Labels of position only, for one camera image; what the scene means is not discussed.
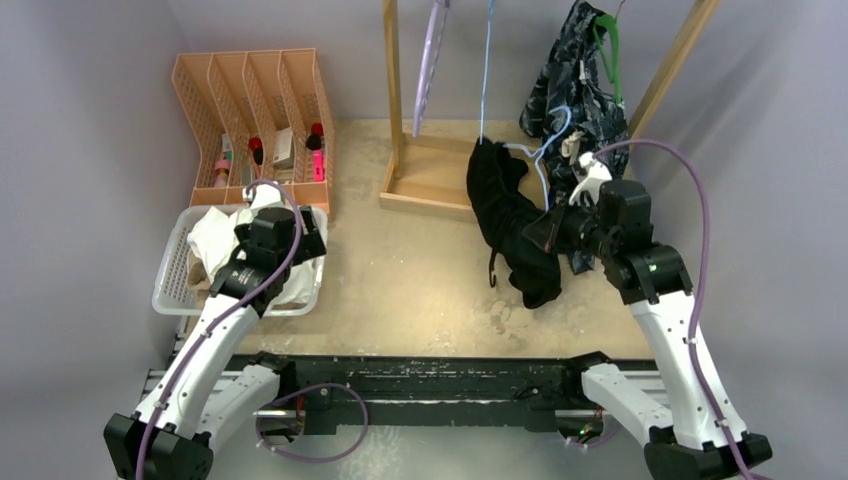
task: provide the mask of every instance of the white cloth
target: white cloth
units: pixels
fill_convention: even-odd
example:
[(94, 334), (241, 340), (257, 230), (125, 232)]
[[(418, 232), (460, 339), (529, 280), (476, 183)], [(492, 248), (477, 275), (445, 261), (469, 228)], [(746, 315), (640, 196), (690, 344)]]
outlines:
[[(257, 189), (257, 193), (263, 190), (262, 187), (264, 185)], [(206, 215), (189, 232), (186, 241), (194, 255), (203, 263), (203, 268), (206, 270), (210, 282), (214, 282), (215, 274), (227, 264), (233, 250), (238, 246), (238, 239), (235, 234), (236, 225), (252, 222), (256, 212), (262, 208), (283, 206), (279, 200), (279, 193), (277, 193), (276, 199), (273, 196), (257, 195), (250, 208), (239, 209), (230, 216), (215, 207), (209, 208)], [(326, 233), (321, 233), (326, 242)], [(271, 307), (309, 301), (315, 278), (314, 263), (314, 260), (309, 260), (292, 268), (291, 276), (283, 286), (282, 293), (271, 301)]]

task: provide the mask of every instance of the orange plastic organizer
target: orange plastic organizer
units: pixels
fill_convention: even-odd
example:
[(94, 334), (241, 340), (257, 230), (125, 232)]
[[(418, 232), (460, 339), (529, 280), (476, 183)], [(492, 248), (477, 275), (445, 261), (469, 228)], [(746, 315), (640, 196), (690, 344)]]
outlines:
[[(243, 203), (241, 166), (252, 162), (248, 140), (259, 136), (261, 177), (277, 180), (298, 204), (332, 214), (335, 129), (315, 49), (191, 53), (177, 56), (174, 88), (200, 148), (200, 167), (191, 205)], [(324, 181), (315, 182), (306, 148), (313, 123), (324, 127)], [(272, 165), (277, 130), (292, 128), (293, 168)], [(214, 165), (221, 158), (221, 134), (233, 144), (228, 185), (215, 188)]]

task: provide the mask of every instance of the storage bin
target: storage bin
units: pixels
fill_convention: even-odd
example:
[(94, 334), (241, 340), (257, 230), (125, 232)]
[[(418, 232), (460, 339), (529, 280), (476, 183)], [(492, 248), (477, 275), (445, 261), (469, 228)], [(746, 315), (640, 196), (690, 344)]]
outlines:
[[(190, 250), (186, 237), (210, 208), (209, 205), (201, 205), (183, 210), (171, 231), (165, 253), (162, 255), (162, 261), (159, 264), (159, 273), (156, 274), (156, 283), (153, 286), (153, 309), (163, 315), (200, 315), (202, 308), (196, 304), (194, 292), (186, 288), (185, 285), (188, 275), (188, 252)], [(229, 215), (241, 208), (241, 205), (222, 205), (215, 208)], [(313, 212), (315, 223), (326, 244), (327, 214), (321, 209), (313, 209)], [(288, 309), (275, 307), (266, 311), (265, 316), (294, 317), (306, 315), (312, 311), (318, 302), (318, 292), (321, 289), (321, 280), (324, 276), (324, 259), (325, 257), (318, 257), (314, 260), (315, 276), (312, 283), (312, 293), (306, 304)]]
[[(314, 49), (191, 53), (177, 56), (174, 88), (200, 150), (190, 205), (242, 203), (249, 179), (242, 167), (253, 163), (248, 140), (262, 140), (260, 177), (285, 184), (299, 205), (314, 205), (332, 215), (335, 125)], [(312, 153), (306, 148), (313, 123), (324, 129), (324, 180), (316, 182)], [(276, 132), (291, 127), (293, 167), (272, 165)], [(226, 187), (214, 187), (214, 165), (221, 158), (221, 135), (233, 144)]]

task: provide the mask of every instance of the green hanger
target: green hanger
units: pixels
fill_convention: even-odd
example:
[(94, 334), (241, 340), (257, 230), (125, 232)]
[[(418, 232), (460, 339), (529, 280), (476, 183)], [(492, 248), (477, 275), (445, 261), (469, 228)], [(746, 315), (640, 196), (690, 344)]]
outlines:
[[(604, 44), (601, 41), (601, 36), (598, 35), (598, 27), (603, 27), (607, 32), (609, 32), (612, 62), (610, 62), (609, 58), (607, 58), (607, 54), (604, 51)], [(595, 34), (595, 42), (597, 42), (598, 49), (601, 51), (601, 60), (603, 60), (604, 69), (607, 71), (607, 78), (610, 83), (613, 84), (613, 87), (615, 87), (615, 103), (620, 105), (622, 98), (621, 79), (618, 75), (618, 23), (616, 22), (615, 17), (608, 13), (596, 17), (592, 33)]]

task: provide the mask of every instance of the dark patterned garment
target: dark patterned garment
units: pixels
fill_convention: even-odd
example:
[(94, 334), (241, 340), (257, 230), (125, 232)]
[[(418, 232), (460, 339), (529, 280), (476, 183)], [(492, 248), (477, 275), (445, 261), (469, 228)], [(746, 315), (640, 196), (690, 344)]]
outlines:
[[(603, 15), (585, 0), (577, 0), (551, 48), (548, 62), (542, 67), (536, 85), (521, 112), (519, 124), (531, 137), (547, 139), (556, 133), (566, 120), (566, 112), (548, 113), (560, 105), (571, 107), (571, 124), (544, 153), (544, 163), (551, 182), (551, 205), (557, 193), (568, 198), (577, 186), (568, 160), (560, 155), (562, 141), (574, 130), (583, 132), (580, 153), (628, 138), (624, 107), (615, 103), (615, 97), (601, 91), (598, 86), (598, 44), (593, 29), (595, 19)], [(603, 40), (606, 30), (598, 27)], [(605, 155), (603, 161), (613, 178), (621, 178), (627, 166), (628, 150), (619, 149)], [(563, 252), (571, 263), (572, 271), (585, 272), (594, 267), (592, 255), (580, 251)]]

